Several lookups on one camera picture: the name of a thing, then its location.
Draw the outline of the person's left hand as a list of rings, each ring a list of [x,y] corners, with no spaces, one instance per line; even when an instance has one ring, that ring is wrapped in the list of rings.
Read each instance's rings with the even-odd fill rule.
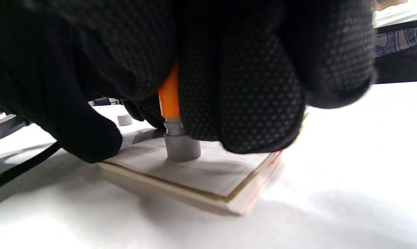
[[[140,122],[146,121],[154,128],[165,131],[165,119],[161,115],[159,98],[157,95],[145,98],[142,101],[121,100],[129,115]]]

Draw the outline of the person's right hand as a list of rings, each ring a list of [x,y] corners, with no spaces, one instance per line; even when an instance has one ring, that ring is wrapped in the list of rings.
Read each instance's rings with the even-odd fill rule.
[[[364,95],[373,38],[370,0],[0,0],[0,111],[99,162],[122,136],[88,102],[157,95],[177,63],[190,137],[270,153],[307,105]]]

